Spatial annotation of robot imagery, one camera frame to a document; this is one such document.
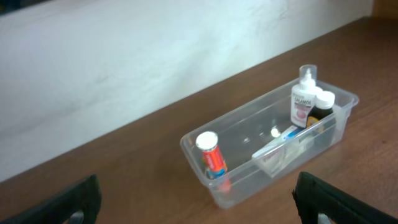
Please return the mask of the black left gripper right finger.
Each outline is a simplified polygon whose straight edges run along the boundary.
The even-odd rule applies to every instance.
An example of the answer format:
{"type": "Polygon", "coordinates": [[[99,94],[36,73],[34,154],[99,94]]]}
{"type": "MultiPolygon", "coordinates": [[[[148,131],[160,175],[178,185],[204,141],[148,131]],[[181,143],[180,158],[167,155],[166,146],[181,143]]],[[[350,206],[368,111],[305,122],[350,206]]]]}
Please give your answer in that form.
{"type": "Polygon", "coordinates": [[[299,173],[292,196],[304,224],[317,223],[319,214],[326,215],[335,223],[397,224],[396,218],[308,172],[299,173]]]}

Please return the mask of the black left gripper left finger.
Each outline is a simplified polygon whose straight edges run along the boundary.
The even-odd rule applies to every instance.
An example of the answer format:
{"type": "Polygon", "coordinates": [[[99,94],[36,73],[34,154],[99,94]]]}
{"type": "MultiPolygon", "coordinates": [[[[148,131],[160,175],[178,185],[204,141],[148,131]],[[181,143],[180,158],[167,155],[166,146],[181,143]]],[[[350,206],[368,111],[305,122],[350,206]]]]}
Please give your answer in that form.
{"type": "Polygon", "coordinates": [[[101,201],[100,184],[93,174],[1,224],[95,223],[101,201]]]}

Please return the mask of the white Panadol box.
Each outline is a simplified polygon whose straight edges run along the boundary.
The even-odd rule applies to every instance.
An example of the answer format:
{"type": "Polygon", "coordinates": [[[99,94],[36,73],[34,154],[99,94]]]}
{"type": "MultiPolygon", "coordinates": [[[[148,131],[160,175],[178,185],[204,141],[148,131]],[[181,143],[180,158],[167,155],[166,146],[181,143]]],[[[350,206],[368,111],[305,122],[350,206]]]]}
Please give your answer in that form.
{"type": "Polygon", "coordinates": [[[285,131],[279,133],[276,138],[256,151],[252,155],[252,160],[258,168],[273,178],[293,160],[313,146],[314,135],[306,134],[296,137],[302,131],[304,129],[298,126],[289,126],[285,131]]]}

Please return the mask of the clear plastic container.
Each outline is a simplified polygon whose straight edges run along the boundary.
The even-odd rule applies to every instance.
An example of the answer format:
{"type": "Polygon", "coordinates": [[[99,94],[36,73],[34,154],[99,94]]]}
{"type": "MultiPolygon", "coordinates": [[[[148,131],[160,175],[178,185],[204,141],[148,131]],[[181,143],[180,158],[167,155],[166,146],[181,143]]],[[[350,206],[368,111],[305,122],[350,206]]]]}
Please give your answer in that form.
{"type": "Polygon", "coordinates": [[[230,208],[268,187],[302,164],[329,149],[343,137],[351,110],[359,98],[352,92],[318,81],[335,94],[333,114],[293,137],[286,136],[290,120],[292,80],[184,135],[181,148],[200,182],[220,208],[230,208]],[[228,171],[211,179],[197,136],[218,135],[218,146],[228,171]]]}

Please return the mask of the dark syrup bottle white cap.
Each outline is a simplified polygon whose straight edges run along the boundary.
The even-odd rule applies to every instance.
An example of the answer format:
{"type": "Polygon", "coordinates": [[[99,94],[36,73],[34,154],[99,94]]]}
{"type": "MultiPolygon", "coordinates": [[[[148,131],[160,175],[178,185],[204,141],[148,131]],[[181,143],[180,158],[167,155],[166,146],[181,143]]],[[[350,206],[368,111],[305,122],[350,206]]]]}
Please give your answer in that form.
{"type": "Polygon", "coordinates": [[[307,127],[314,125],[333,113],[335,94],[331,91],[321,91],[315,96],[315,104],[307,116],[307,127]]]}

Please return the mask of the white squeeze bottle clear cap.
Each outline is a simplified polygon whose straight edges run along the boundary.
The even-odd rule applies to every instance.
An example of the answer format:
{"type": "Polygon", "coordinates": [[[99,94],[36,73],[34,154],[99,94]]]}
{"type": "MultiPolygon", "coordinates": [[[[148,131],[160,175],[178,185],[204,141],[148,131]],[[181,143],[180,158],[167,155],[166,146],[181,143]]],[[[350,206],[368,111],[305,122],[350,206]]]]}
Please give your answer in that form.
{"type": "Polygon", "coordinates": [[[290,119],[294,125],[306,128],[307,117],[315,105],[315,96],[322,89],[317,86],[317,66],[302,65],[298,83],[292,87],[290,119]]]}

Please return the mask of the orange effervescent tablet tube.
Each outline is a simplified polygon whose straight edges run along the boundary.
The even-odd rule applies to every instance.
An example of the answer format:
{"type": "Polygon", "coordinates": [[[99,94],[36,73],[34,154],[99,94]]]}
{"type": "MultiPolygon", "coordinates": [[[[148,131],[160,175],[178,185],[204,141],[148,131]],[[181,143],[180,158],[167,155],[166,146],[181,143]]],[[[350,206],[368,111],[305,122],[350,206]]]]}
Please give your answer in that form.
{"type": "Polygon", "coordinates": [[[218,146],[218,135],[215,132],[205,131],[199,134],[195,144],[202,152],[211,179],[217,179],[227,173],[228,167],[218,146]]]}

